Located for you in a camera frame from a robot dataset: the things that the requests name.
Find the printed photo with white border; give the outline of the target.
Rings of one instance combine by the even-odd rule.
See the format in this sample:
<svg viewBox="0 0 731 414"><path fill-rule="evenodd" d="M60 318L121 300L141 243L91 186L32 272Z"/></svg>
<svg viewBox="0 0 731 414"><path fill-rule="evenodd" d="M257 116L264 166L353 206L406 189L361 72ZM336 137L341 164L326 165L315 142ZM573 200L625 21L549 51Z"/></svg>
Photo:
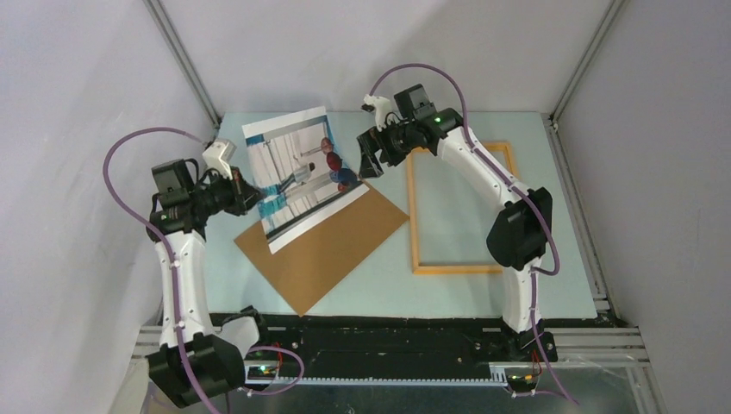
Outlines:
<svg viewBox="0 0 731 414"><path fill-rule="evenodd" d="M369 187L342 156L323 107L315 107L242 127L270 252L340 212Z"/></svg>

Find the wooden picture frame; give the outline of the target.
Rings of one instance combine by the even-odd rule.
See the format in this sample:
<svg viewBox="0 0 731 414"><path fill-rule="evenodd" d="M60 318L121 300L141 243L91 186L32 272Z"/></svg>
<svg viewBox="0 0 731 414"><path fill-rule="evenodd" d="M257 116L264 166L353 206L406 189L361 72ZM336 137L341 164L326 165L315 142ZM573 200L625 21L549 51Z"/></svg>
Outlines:
<svg viewBox="0 0 731 414"><path fill-rule="evenodd" d="M412 273L502 273L485 245L497 217L495 203L427 149L407 157L405 173Z"/></svg>

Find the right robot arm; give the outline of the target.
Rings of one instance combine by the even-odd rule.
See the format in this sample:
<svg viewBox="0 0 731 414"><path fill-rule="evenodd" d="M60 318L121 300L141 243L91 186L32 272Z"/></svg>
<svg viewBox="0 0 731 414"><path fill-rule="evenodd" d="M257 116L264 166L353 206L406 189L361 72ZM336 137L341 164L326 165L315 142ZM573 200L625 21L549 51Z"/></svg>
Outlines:
<svg viewBox="0 0 731 414"><path fill-rule="evenodd" d="M514 361L544 353L547 334L540 325L537 277L546 253L555 249L550 191L522 183L478 141L466 116L452 108L437 110L422 85L392 99L366 95L362 108L375 121L357 138L362 178L378 178L384 166L426 150L455 168L496 211L485 243L504 269L502 350Z"/></svg>

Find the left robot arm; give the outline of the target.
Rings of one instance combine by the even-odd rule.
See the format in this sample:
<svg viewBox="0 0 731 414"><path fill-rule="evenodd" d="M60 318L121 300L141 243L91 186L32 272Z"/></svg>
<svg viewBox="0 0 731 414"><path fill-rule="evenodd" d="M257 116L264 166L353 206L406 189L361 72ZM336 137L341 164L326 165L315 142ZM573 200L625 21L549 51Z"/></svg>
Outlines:
<svg viewBox="0 0 731 414"><path fill-rule="evenodd" d="M178 408L244 386L244 358L262 359L272 335L259 313L246 308L217 331L205 290L205 228L211 216L244 216L262 199L234 166L210 168L195 181L185 160L152 170L157 192L149 215L163 279L159 350L148 355L151 381Z"/></svg>

